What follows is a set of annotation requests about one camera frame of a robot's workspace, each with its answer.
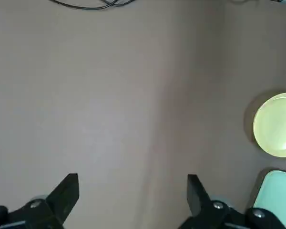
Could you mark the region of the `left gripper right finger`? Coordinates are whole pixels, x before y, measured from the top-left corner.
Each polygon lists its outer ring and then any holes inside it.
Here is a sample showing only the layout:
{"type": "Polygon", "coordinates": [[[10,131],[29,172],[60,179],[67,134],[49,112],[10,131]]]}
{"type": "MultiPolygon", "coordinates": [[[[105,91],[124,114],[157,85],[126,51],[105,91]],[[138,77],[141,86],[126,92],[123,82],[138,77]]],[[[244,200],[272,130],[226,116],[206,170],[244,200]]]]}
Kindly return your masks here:
{"type": "Polygon", "coordinates": [[[210,199],[196,174],[187,175],[186,197],[191,216],[179,229],[284,229],[272,212],[248,208],[240,213],[220,200],[210,199]]]}

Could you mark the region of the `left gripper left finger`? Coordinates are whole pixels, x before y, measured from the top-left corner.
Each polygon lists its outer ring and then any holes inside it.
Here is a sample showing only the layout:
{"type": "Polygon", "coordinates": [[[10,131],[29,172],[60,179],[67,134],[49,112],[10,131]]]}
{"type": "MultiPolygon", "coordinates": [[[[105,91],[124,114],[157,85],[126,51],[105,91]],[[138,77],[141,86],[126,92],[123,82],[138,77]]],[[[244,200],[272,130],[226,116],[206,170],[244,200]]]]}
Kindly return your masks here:
{"type": "Polygon", "coordinates": [[[78,174],[69,173],[46,197],[34,198],[15,211],[0,206],[0,229],[62,229],[78,199],[78,174]]]}

